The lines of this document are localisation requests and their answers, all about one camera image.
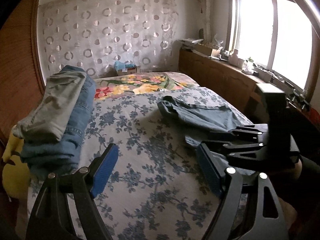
red flower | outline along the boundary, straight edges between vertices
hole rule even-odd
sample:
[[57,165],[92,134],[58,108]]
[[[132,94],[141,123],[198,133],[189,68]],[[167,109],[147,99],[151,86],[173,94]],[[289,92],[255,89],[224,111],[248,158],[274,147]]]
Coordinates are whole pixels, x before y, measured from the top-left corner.
[[96,89],[96,94],[94,98],[102,98],[105,97],[108,93],[111,93],[109,87],[104,87],[104,88],[98,88]]

window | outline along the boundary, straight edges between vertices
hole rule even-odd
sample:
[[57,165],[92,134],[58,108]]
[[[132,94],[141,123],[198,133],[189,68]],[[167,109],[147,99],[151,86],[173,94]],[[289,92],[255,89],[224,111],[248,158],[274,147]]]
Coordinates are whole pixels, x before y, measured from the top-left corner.
[[312,51],[312,25],[293,0],[236,0],[233,48],[303,90]]

floral bed sheet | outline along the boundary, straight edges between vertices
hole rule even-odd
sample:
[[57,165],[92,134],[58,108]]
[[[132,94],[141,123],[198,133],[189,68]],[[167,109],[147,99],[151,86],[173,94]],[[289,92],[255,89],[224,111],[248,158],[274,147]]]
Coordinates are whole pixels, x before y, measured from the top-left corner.
[[[196,86],[95,101],[79,166],[88,166],[109,143],[119,146],[112,175],[95,199],[113,239],[201,239],[219,205],[195,153],[184,147],[183,132],[158,110],[157,102],[166,95],[189,104],[227,104],[243,124],[251,123],[216,93]],[[31,182],[29,214],[40,187]],[[72,199],[68,195],[75,230],[85,239]]]
[[198,87],[192,78],[178,72],[151,72],[95,79],[95,100]]

blue floral pattern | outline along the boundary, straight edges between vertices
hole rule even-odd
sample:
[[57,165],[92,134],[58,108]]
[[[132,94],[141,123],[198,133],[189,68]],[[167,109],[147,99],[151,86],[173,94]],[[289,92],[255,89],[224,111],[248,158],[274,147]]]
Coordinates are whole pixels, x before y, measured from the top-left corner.
[[[207,88],[154,92],[94,102],[79,166],[88,166],[109,143],[119,159],[95,203],[113,239],[199,239],[208,228],[219,199],[208,188],[195,153],[185,148],[181,127],[166,120],[157,102],[171,95],[189,104],[229,105],[243,124],[251,122]],[[40,185],[32,182],[28,210]],[[73,196],[70,212],[85,239]]]

yellow plush toy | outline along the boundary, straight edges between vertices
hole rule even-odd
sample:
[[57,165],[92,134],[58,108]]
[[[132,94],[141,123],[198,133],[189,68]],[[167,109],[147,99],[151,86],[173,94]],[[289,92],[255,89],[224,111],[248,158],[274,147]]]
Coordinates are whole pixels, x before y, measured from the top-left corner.
[[30,171],[26,163],[22,163],[15,152],[21,153],[24,140],[10,133],[7,147],[2,159],[6,163],[2,171],[2,185],[8,196],[17,199],[28,197]]

